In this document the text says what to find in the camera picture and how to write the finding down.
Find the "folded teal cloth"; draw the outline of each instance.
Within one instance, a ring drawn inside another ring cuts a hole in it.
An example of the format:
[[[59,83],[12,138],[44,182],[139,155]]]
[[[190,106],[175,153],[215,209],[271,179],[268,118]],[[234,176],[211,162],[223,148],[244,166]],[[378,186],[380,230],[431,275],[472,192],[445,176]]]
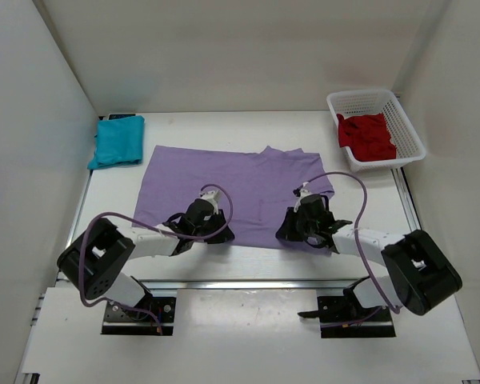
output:
[[[98,122],[94,157],[87,165],[89,170],[112,166],[130,166],[142,162],[144,118],[131,116]]]

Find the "red cloth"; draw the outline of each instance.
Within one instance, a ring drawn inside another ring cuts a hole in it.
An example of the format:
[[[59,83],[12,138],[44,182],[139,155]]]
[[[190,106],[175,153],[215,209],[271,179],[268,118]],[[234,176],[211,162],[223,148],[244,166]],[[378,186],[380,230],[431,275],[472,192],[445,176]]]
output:
[[[365,114],[345,119],[338,116],[339,146],[349,146],[360,162],[397,158],[397,147],[390,139],[383,114]]]

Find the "blue cloth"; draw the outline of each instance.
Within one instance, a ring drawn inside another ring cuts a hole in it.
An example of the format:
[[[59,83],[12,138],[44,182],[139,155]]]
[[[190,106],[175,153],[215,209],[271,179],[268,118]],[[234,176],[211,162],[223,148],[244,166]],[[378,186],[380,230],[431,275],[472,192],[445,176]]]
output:
[[[130,166],[142,162],[144,118],[131,116],[98,122],[94,157],[87,165],[89,170],[112,166]]]

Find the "purple cloth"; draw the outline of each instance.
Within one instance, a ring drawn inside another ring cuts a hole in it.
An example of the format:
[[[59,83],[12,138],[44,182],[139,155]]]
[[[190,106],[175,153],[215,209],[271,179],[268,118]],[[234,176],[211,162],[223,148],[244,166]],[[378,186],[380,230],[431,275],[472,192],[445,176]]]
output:
[[[138,193],[134,218],[153,226],[160,224],[172,214],[185,212],[201,187],[212,182],[224,187],[233,200],[233,244],[312,251],[303,243],[280,242],[275,233],[286,208],[296,203],[293,190],[323,172],[320,155],[302,149],[283,152],[268,146],[260,154],[241,154],[156,146]],[[329,198],[334,194],[325,177],[313,182],[311,190]],[[225,197],[219,206],[227,217]]]

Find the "cable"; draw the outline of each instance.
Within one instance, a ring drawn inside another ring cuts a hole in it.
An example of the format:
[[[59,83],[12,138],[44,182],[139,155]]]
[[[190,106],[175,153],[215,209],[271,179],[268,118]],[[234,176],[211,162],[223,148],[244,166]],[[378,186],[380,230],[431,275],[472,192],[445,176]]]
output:
[[[88,242],[89,242],[89,235],[90,235],[90,231],[93,229],[94,225],[96,224],[96,222],[100,219],[100,218],[104,218],[105,216],[114,216],[116,218],[122,218],[123,220],[127,220],[128,222],[132,222],[133,224],[137,224],[138,226],[142,226],[148,230],[152,230],[154,232],[158,232],[160,234],[165,234],[167,236],[175,236],[177,238],[184,238],[184,239],[188,239],[188,240],[207,240],[208,238],[212,238],[213,236],[217,235],[217,234],[220,234],[229,224],[230,224],[230,221],[233,217],[233,201],[231,200],[231,196],[230,194],[227,193],[226,190],[224,190],[224,188],[222,188],[221,186],[217,185],[217,184],[206,184],[204,185],[202,188],[201,188],[201,191],[203,191],[204,189],[208,188],[208,187],[214,187],[214,188],[218,188],[221,192],[224,193],[224,195],[226,196],[227,200],[228,200],[228,203],[230,204],[230,215],[229,217],[227,218],[226,220],[226,223],[221,226],[218,230],[216,230],[215,232],[212,232],[211,234],[206,234],[204,236],[189,236],[188,234],[176,234],[174,232],[169,232],[167,230],[160,230],[159,228],[156,228],[154,226],[150,226],[149,224],[145,224],[144,222],[140,222],[139,220],[136,220],[134,218],[129,218],[128,216],[125,216],[124,214],[118,214],[117,212],[103,212],[99,215],[97,215],[95,218],[93,218],[84,235],[83,235],[83,238],[82,238],[82,247],[80,248],[80,258],[78,260],[78,291],[80,292],[80,301],[82,302],[82,304],[88,308],[91,308],[97,304],[99,304],[100,302],[104,302],[104,301],[111,301],[109,298],[99,298],[93,302],[88,302],[86,300],[86,295],[85,295],[85,287],[84,287],[84,261],[85,261],[85,258],[86,258],[86,249],[87,249],[87,245],[88,245]],[[124,310],[131,310],[133,312],[139,312],[141,314],[147,314],[149,316],[151,316],[154,320],[154,322],[156,323],[157,327],[160,329],[160,334],[162,334],[162,324],[160,323],[160,321],[158,320],[157,316],[151,312],[150,310],[144,310],[144,309],[140,309],[140,308],[133,308],[132,306],[126,306],[124,304],[121,304],[119,302],[116,302],[115,303],[117,306],[121,307],[122,309]]]
[[[364,318],[360,318],[359,320],[351,320],[349,322],[333,322],[331,324],[320,325],[320,328],[335,328],[336,326],[352,326],[354,324],[362,324],[369,318],[375,316],[378,312],[380,312],[381,309],[382,307],[378,306],[372,313],[365,316]]]
[[[362,247],[361,247],[361,240],[359,239],[359,222],[361,221],[362,214],[364,214],[366,204],[368,203],[368,191],[366,190],[365,183],[362,182],[362,180],[360,178],[358,178],[357,176],[354,176],[353,174],[349,174],[347,172],[341,172],[341,171],[338,171],[338,170],[333,171],[333,172],[325,172],[324,174],[320,174],[318,176],[315,176],[314,178],[311,178],[310,180],[308,180],[308,182],[313,182],[317,178],[323,178],[325,176],[331,176],[333,174],[340,174],[342,176],[348,176],[349,178],[353,178],[355,181],[357,181],[359,183],[359,185],[362,188],[362,193],[363,193],[362,206],[361,206],[361,209],[358,213],[358,216],[355,218],[355,222],[354,222],[355,244],[358,248],[359,256],[361,257],[362,263],[364,264],[364,266],[366,268],[366,271],[368,272],[368,275],[370,276],[371,281],[373,282],[373,284],[375,286],[375,289],[382,296],[382,299],[387,304],[387,306],[390,308],[390,310],[392,312],[394,312],[395,314],[399,314],[400,313],[400,308],[398,306],[394,306],[391,303],[391,301],[388,299],[388,297],[386,296],[386,293],[382,289],[381,285],[378,283],[374,272],[371,270],[370,264],[368,263],[368,259],[366,258],[365,253],[363,252]]]

